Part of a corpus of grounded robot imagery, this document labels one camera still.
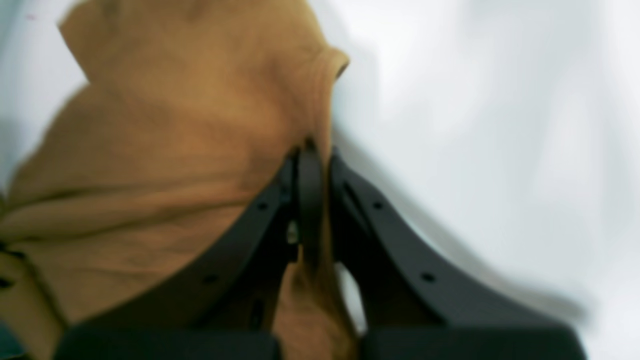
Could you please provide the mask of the right gripper black image-left left finger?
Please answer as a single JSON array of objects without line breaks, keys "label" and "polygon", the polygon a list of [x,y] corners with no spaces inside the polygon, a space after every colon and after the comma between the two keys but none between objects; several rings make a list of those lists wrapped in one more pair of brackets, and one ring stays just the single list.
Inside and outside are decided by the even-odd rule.
[{"label": "right gripper black image-left left finger", "polygon": [[281,280],[319,244],[322,161],[310,143],[202,255],[150,291],[67,330],[56,360],[280,360]]}]

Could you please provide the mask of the right gripper black image-left right finger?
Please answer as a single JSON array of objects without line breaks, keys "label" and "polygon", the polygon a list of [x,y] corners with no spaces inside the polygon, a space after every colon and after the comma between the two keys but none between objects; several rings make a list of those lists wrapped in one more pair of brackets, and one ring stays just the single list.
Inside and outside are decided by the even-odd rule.
[{"label": "right gripper black image-left right finger", "polygon": [[334,150],[335,254],[359,287],[362,360],[585,360],[569,326],[444,259]]}]

